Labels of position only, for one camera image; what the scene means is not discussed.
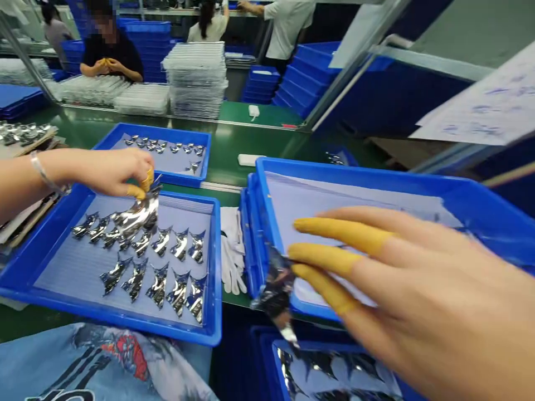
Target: hand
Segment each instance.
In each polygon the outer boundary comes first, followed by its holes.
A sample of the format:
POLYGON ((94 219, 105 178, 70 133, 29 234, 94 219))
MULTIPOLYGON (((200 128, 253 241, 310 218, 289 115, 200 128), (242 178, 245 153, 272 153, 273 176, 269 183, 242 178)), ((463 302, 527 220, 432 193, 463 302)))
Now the hand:
POLYGON ((244 11, 248 11, 249 8, 251 7, 251 3, 249 1, 247 1, 247 0, 240 0, 240 1, 238 1, 237 7, 241 8, 244 11))
POLYGON ((79 182, 105 195, 144 199, 154 181, 154 160, 140 149, 57 149, 40 153, 39 159, 55 183, 79 182), (126 184, 130 178, 139 187, 126 184))
POLYGON ((318 244, 288 249, 349 332, 430 400, 528 400, 535 380, 535 280, 439 224, 371 207, 299 219, 369 257, 318 244), (331 272, 378 307, 358 302, 331 272))
POLYGON ((122 65, 119 61, 117 61, 114 58, 108 58, 108 66, 110 67, 110 70, 115 72, 124 72, 125 66, 122 65))
POLYGON ((110 68, 106 63, 106 60, 103 58, 95 63, 95 65, 93 66, 93 71, 96 75, 107 75, 110 73, 110 68))

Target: silver bracelet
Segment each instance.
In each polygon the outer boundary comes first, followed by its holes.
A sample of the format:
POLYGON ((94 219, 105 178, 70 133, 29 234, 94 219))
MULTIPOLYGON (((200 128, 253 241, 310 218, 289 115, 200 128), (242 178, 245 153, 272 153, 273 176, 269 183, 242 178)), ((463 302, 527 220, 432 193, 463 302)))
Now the silver bracelet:
POLYGON ((71 193, 70 186, 67 186, 65 190, 61 189, 54 183, 45 173, 45 169, 41 165, 41 162, 39 161, 39 158, 37 157, 37 152, 34 150, 30 153, 30 160, 32 162, 33 168, 35 168, 39 174, 41 175, 41 178, 43 182, 54 192, 56 192, 59 196, 65 196, 69 195, 71 193))

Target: wrist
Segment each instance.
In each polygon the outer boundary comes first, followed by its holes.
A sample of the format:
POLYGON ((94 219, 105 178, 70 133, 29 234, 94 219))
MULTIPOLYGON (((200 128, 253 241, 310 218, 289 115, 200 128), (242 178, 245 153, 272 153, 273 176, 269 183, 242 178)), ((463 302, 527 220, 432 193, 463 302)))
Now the wrist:
POLYGON ((85 167, 82 149, 54 149, 37 154, 49 180, 59 187, 79 182, 85 167))

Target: paper with handwriting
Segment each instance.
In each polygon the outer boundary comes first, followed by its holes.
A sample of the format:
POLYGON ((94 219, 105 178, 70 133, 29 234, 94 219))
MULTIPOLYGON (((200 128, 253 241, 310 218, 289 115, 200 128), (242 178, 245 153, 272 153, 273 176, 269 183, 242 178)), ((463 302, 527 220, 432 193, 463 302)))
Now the paper with handwriting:
POLYGON ((535 42, 419 121, 410 137, 506 145, 535 130, 535 42))

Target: black shirt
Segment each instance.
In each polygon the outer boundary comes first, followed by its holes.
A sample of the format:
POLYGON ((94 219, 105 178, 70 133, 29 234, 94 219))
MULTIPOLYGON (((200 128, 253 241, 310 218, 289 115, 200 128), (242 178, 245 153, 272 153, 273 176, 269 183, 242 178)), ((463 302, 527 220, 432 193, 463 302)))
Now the black shirt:
MULTIPOLYGON (((138 72, 143 77, 143 64, 139 53, 126 34, 118 30, 119 40, 114 45, 107 44, 98 33, 84 39, 85 52, 83 63, 93 67, 102 58, 114 58, 129 70, 138 72)), ((109 75, 123 75, 121 72, 110 72, 109 75)))

